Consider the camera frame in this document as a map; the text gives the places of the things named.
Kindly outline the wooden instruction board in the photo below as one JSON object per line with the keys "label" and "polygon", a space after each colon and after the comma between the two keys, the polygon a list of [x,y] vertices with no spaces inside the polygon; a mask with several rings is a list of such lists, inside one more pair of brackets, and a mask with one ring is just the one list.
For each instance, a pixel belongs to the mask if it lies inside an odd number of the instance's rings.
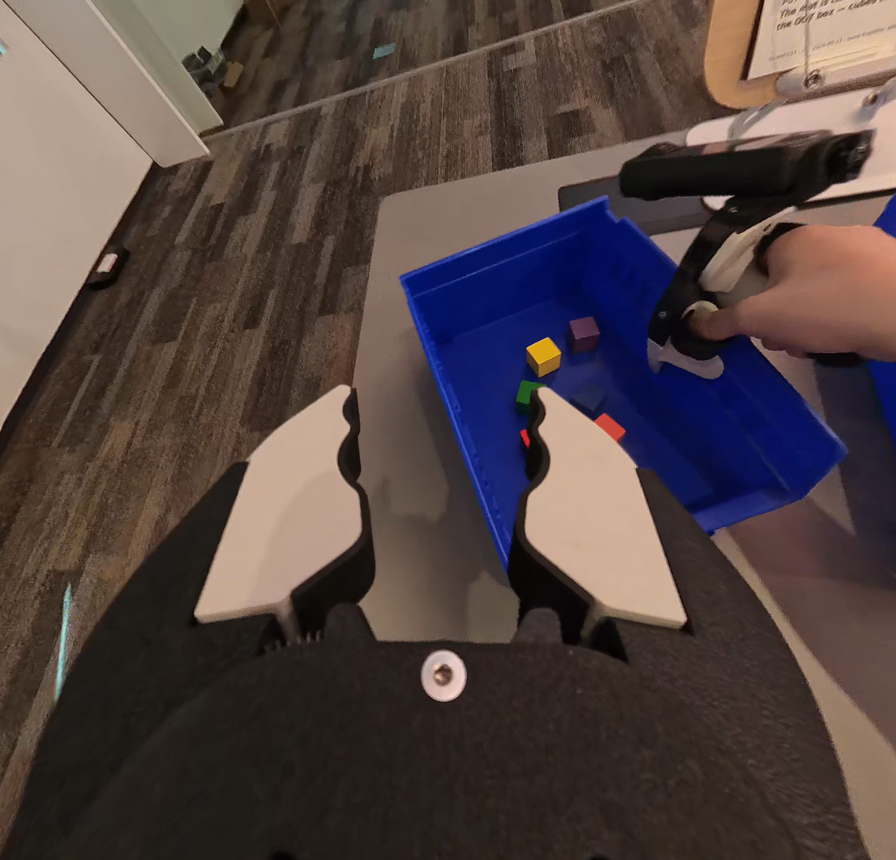
{"label": "wooden instruction board", "polygon": [[895,0],[813,0],[812,68],[802,88],[802,0],[712,0],[704,54],[711,95],[743,111],[872,85],[894,75]]}

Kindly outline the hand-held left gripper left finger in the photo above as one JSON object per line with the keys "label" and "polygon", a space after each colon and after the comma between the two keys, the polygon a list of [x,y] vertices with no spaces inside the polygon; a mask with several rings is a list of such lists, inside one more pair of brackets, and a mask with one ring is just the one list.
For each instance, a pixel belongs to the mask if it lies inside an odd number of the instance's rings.
{"label": "hand-held left gripper left finger", "polygon": [[249,456],[195,606],[198,623],[271,615],[290,641],[321,634],[330,610],[375,579],[360,485],[357,392],[338,385]]}

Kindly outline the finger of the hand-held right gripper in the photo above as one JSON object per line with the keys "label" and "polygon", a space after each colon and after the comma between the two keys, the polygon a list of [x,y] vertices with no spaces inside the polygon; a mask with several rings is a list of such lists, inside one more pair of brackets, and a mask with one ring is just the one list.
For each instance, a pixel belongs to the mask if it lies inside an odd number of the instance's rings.
{"label": "finger of the hand-held right gripper", "polygon": [[695,359],[677,350],[670,340],[660,346],[648,339],[647,359],[653,373],[659,373],[665,365],[674,366],[707,381],[716,380],[724,373],[724,362],[718,355],[705,360]]}

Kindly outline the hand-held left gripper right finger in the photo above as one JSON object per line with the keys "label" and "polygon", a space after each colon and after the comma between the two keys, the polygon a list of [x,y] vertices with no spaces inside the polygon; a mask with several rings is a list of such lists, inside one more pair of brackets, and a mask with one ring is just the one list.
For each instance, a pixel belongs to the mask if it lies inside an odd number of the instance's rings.
{"label": "hand-held left gripper right finger", "polygon": [[524,486],[508,554],[520,621],[548,609],[563,642],[590,645],[605,622],[661,630],[687,624],[644,489],[646,470],[551,389],[527,427]]}

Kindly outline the blue plastic bin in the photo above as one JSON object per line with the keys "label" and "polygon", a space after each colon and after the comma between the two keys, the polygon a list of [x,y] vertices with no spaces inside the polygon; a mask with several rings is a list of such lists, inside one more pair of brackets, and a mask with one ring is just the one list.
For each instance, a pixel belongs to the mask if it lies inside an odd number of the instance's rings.
{"label": "blue plastic bin", "polygon": [[[562,398],[609,394],[621,441],[707,533],[807,496],[847,448],[748,339],[722,354],[720,379],[650,370],[648,322],[677,265],[598,200],[409,272],[409,311],[504,567],[527,484],[514,399],[532,377],[526,348],[550,337]],[[592,316],[597,348],[571,354],[569,320]]]}
{"label": "blue plastic bin", "polygon": [[[875,222],[875,226],[891,237],[895,237],[895,195]],[[882,409],[882,416],[892,442],[895,442],[895,363],[869,361],[867,368],[875,385]]]}

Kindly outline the person's right hand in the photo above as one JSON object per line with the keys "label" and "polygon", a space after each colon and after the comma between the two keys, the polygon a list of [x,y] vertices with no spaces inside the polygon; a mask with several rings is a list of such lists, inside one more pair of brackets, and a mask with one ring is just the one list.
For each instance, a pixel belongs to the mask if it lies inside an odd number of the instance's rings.
{"label": "person's right hand", "polygon": [[808,225],[767,250],[766,290],[690,320],[702,339],[758,339],[792,357],[895,361],[895,239],[874,226]]}

